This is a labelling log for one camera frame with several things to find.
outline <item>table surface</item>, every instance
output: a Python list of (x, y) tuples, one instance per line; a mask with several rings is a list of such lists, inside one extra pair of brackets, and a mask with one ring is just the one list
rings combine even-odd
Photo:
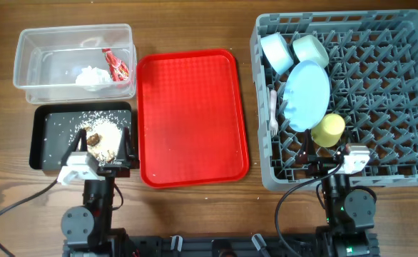
[[(271, 12), (418, 9), (418, 1), (301, 0), (187, 1), (0, 0), (0, 210), (41, 190), (55, 177), (29, 167), (34, 112), (24, 92), (12, 85), (14, 56), (23, 29), (83, 24), (130, 24), (138, 59), (148, 54), (197, 49), (229, 49), (238, 60), (251, 167), (235, 183), (154, 190), (139, 172), (118, 179), (125, 204), (113, 214), (113, 228), (132, 236), (275, 235), (273, 215), (280, 192), (261, 184), (258, 114), (252, 81), (249, 38), (255, 18)], [(136, 100), (129, 101), (136, 108)], [(60, 220), (82, 203), (83, 186), (54, 186), (48, 193), (0, 218), (0, 241), (17, 256), (59, 256)], [(383, 256), (418, 256), (418, 187), (376, 188), (374, 231)], [(286, 233), (313, 233), (325, 225), (315, 192), (294, 193), (282, 208)]]

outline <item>clear plastic bin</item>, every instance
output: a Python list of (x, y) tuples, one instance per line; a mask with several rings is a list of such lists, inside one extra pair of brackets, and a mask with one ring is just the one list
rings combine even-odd
[[(78, 85), (82, 68), (109, 71), (101, 51), (110, 48), (130, 70), (127, 80)], [(14, 62), (14, 86), (31, 104), (129, 99), (136, 92), (136, 50), (128, 24), (63, 26), (21, 32)]]

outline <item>red tray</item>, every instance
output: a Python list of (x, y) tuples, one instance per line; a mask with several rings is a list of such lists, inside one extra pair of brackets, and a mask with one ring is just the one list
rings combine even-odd
[(249, 158), (234, 56), (156, 54), (137, 69), (143, 181), (167, 188), (243, 178)]

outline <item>dish rack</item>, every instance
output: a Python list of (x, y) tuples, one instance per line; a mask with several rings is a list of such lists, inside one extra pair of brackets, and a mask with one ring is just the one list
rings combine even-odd
[[(283, 116), (282, 94), (290, 71), (275, 73), (260, 38), (280, 32), (287, 44), (313, 35), (326, 48), (330, 64), (328, 113), (345, 119), (345, 133), (365, 143), (371, 154), (352, 185), (418, 186), (418, 11), (344, 11), (262, 14), (250, 38), (253, 81), (258, 100), (258, 144), (262, 182), (286, 191), (309, 181), (295, 157), (304, 135)], [(269, 91), (277, 90), (279, 133), (271, 138)], [(316, 149), (333, 156), (336, 147)], [(314, 189), (319, 182), (302, 189)]]

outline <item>red wrapper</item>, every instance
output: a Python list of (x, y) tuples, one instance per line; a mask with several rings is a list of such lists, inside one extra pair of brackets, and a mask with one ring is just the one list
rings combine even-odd
[(126, 64), (117, 58), (111, 51), (111, 49), (103, 49), (104, 57), (109, 64), (109, 71), (113, 81), (124, 81), (128, 78), (130, 71)]

